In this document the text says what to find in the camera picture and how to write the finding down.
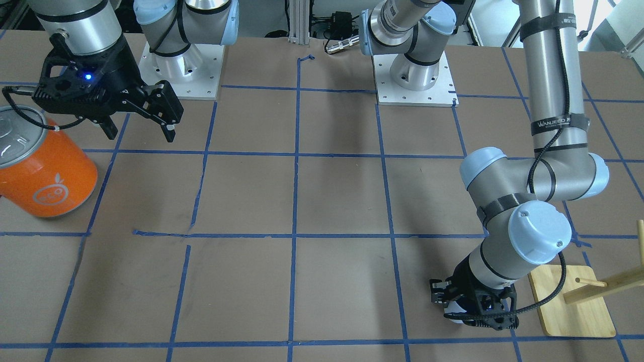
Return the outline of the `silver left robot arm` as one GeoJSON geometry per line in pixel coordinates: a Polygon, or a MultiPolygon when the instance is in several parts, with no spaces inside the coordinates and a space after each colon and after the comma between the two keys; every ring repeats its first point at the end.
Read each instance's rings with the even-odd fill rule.
{"type": "Polygon", "coordinates": [[[488,236],[444,281],[432,282],[432,302],[444,316],[473,325],[508,323],[517,309],[514,282],[560,256],[570,223],[550,200],[602,192],[609,168],[589,153],[571,1],[518,1],[527,62],[534,156],[512,160],[496,147],[470,153],[460,176],[488,236]]]}

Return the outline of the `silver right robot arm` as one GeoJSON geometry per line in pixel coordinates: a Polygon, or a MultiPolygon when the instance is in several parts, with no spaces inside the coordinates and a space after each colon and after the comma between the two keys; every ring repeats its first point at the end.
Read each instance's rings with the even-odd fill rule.
{"type": "Polygon", "coordinates": [[[30,98],[49,113],[90,121],[113,139],[111,116],[137,113],[159,125],[167,142],[184,108],[179,84],[207,79],[198,45],[234,44],[237,1],[134,1],[153,80],[145,80],[110,1],[29,1],[52,46],[30,98]]]}

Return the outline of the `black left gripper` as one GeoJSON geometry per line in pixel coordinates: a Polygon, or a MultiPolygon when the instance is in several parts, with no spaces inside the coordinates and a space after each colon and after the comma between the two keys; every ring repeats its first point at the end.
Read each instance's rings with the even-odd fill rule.
{"type": "Polygon", "coordinates": [[[469,298],[475,303],[477,312],[474,315],[501,313],[504,305],[499,298],[499,291],[484,286],[474,277],[469,266],[469,259],[464,259],[455,268],[453,275],[444,281],[430,280],[432,302],[448,307],[449,302],[460,298],[469,298]]]}

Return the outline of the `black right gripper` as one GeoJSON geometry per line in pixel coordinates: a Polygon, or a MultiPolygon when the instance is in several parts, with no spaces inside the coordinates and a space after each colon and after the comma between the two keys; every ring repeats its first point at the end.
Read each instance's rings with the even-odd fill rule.
{"type": "Polygon", "coordinates": [[[160,125],[168,143],[175,139],[175,124],[184,108],[168,81],[146,84],[142,80],[135,57],[124,37],[98,48],[99,87],[106,91],[108,110],[98,118],[106,137],[114,140],[119,129],[111,119],[115,112],[135,112],[160,125]]]}

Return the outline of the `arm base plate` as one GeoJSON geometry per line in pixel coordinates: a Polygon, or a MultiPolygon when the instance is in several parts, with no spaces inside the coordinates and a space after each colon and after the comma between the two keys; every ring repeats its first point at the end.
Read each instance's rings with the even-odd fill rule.
{"type": "Polygon", "coordinates": [[[215,100],[219,90],[225,46],[186,44],[165,41],[152,53],[143,49],[139,62],[142,79],[147,84],[167,80],[182,100],[215,100]]]}
{"type": "Polygon", "coordinates": [[[373,55],[372,60],[380,105],[459,105],[445,52],[430,66],[414,64],[403,54],[373,55]]]}

